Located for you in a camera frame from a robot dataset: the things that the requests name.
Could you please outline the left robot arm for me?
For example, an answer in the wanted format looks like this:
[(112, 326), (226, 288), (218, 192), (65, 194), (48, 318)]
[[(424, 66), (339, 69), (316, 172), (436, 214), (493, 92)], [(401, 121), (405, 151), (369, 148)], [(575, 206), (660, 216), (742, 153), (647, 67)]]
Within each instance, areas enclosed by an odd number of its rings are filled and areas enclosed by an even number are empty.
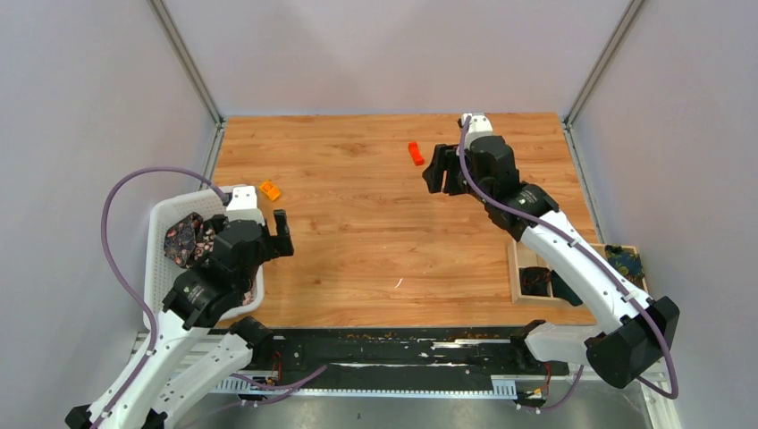
[(116, 382), (95, 402), (73, 408), (69, 428), (174, 428), (220, 381), (245, 365), (267, 367), (274, 357), (273, 332), (247, 316), (234, 323), (215, 348), (178, 372), (185, 356), (223, 315), (242, 305), (264, 263), (291, 257), (287, 214), (267, 223), (218, 214), (190, 214), (164, 237), (167, 255), (182, 267), (155, 314), (156, 328)]

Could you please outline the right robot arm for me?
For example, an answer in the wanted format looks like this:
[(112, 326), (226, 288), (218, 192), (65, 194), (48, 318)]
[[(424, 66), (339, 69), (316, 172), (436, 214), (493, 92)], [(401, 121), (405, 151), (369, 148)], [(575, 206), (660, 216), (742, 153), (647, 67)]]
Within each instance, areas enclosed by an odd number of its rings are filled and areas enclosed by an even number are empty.
[(594, 317), (594, 326), (528, 324), (510, 349), (518, 371), (533, 373), (546, 361), (590, 366), (621, 389), (642, 381), (653, 364), (663, 361), (668, 395), (676, 396), (671, 346), (678, 306), (636, 287), (583, 239), (544, 189), (522, 181), (503, 137), (480, 137), (467, 146), (437, 145), (422, 177), (431, 193), (476, 198), (490, 220), (542, 258)]

